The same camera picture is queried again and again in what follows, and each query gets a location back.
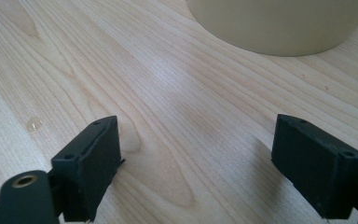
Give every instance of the cream-colored container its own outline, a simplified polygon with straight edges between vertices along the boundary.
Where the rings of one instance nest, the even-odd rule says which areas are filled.
[[[237,47],[279,56],[331,49],[358,27],[358,0],[187,0],[196,20]]]

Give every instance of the wooden table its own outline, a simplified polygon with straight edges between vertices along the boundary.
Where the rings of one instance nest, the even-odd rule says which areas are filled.
[[[278,113],[358,148],[358,31],[280,58],[217,39],[185,0],[0,0],[0,187],[117,115],[127,161],[95,223],[324,223],[270,161]]]

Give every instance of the screw hole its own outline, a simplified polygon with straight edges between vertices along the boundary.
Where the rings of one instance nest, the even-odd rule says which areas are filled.
[[[68,155],[65,155],[63,158],[66,159],[66,160],[71,160],[75,157],[74,154],[68,154]]]
[[[354,157],[354,153],[351,151],[344,151],[342,154],[344,154],[345,156],[348,156],[348,157]]]
[[[37,179],[36,175],[24,175],[18,179],[16,179],[11,185],[15,189],[25,188],[31,184],[33,184]]]

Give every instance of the black clamp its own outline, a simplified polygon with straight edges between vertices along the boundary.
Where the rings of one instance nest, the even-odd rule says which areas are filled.
[[[93,221],[123,163],[117,117],[92,122],[51,159],[52,169],[10,178],[0,190],[0,224]]]
[[[272,162],[321,217],[358,210],[358,150],[315,125],[278,115]]]

